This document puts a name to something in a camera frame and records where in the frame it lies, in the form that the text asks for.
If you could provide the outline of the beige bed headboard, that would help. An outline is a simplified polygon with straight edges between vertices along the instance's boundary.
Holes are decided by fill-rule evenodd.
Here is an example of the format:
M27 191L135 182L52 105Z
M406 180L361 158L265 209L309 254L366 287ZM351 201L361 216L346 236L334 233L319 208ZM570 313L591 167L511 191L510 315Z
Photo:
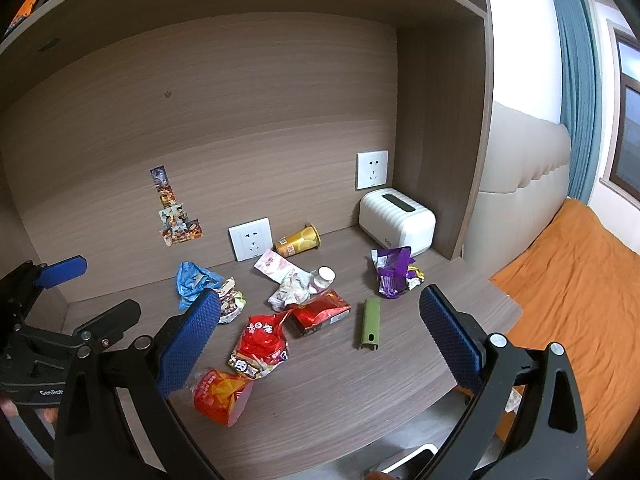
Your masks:
M503 269L551 222L568 182L566 128L496 103L463 259L486 278Z

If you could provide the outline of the white tissue box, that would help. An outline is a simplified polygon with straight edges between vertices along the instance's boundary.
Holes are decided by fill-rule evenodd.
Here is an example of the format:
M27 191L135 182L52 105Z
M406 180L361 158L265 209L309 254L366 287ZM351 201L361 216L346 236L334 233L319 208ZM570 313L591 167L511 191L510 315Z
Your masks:
M410 247L413 256L431 248L436 228L436 217L428 208L394 188L363 195L358 222L383 248Z

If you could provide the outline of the blue plastic wrapper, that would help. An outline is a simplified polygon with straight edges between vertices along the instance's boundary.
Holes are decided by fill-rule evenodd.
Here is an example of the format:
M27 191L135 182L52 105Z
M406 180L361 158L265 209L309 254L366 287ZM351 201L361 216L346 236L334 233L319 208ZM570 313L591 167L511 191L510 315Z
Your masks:
M192 261L180 263L176 275L176 289L180 297L179 309L186 310L204 289L218 289L224 278Z

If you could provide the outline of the purple snack wrapper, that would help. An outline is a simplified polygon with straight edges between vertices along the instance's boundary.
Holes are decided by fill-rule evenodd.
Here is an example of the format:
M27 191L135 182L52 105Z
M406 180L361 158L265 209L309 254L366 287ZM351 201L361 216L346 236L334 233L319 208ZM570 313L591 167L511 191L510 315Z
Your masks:
M372 249L371 259L378 292L387 299L397 299L424 282L424 273L416 266L409 246Z

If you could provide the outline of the noodle wrapper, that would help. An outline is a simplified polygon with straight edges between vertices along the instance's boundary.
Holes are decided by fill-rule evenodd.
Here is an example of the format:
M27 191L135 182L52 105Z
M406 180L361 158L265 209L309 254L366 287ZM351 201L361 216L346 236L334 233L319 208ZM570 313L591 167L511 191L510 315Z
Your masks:
M244 310L246 300L239 290L235 288L233 276L227 278L221 288L216 289L220 300L220 324L232 323Z

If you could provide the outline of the orange bed cover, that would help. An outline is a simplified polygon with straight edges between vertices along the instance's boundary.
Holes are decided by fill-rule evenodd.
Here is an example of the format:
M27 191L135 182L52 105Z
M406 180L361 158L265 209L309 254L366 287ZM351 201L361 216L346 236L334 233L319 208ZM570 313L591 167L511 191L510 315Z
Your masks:
M578 200L550 211L503 195L477 200L464 256L521 306L512 344L566 349L598 471L639 409L638 254Z

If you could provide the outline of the dark framed window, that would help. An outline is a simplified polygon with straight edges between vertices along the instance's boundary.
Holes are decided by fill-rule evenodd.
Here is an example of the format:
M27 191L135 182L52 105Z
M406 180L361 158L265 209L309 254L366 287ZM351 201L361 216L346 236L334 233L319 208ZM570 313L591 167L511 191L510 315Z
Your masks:
M639 43L616 30L620 112L610 181L639 201Z

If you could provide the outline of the red orange snack box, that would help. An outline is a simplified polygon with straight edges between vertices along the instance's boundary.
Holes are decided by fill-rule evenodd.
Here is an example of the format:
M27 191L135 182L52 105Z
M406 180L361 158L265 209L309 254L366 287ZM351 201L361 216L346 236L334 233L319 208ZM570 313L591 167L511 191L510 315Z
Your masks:
M213 422L231 427L243 413L253 386L254 382L242 374L211 368L196 378L193 406Z

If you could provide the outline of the white wall socket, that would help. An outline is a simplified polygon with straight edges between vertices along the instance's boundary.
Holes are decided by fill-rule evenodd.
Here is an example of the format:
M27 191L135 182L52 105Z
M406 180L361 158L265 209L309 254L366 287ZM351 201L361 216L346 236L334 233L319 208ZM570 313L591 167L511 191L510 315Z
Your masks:
M356 189L377 188L387 181L388 151L357 154Z
M268 218L232 226L228 233L235 259L238 261L258 258L273 246Z

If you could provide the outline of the white wall socket right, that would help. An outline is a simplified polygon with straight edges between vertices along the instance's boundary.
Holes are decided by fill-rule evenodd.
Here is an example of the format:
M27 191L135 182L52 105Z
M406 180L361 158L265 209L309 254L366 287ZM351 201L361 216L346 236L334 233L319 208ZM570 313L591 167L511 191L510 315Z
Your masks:
M377 188L387 181L388 151L357 154L356 189Z

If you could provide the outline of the crumpled white paper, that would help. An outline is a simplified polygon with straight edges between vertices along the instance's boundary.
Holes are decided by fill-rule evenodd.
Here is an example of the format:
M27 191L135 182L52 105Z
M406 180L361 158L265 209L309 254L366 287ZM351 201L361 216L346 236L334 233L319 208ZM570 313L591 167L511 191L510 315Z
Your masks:
M289 306L303 304L313 294L312 275L305 271L290 271L285 275L279 288L268 298L268 304L276 312Z

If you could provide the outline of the blue curtain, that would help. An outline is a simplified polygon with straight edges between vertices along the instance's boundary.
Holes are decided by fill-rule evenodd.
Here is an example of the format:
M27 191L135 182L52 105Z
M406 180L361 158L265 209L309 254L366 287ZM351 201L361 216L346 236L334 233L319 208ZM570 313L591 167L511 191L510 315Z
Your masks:
M585 204L596 180L602 130L597 35L587 0L553 3L561 49L560 123L570 134L568 196Z

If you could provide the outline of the white wall socket left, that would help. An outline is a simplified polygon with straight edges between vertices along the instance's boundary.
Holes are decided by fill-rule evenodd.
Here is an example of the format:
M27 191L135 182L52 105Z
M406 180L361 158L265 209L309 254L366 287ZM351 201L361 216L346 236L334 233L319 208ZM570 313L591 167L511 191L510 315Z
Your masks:
M232 226L228 233L235 259L238 261L258 258L273 246L268 218Z

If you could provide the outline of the red white snack bag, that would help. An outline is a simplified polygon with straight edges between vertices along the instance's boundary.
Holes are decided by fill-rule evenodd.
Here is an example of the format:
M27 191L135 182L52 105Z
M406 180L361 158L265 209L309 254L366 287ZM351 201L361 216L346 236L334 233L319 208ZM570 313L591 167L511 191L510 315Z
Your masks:
M250 380L265 378L290 356L283 324L288 312L250 316L228 365Z

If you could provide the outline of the pink white wrapper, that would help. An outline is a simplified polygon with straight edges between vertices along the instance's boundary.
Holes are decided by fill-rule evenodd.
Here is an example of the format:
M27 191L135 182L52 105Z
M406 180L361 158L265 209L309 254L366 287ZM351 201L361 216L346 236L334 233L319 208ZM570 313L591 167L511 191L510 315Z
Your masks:
M271 249L267 249L259 257L254 264L254 269L277 284L281 284L288 275L300 272L295 264Z

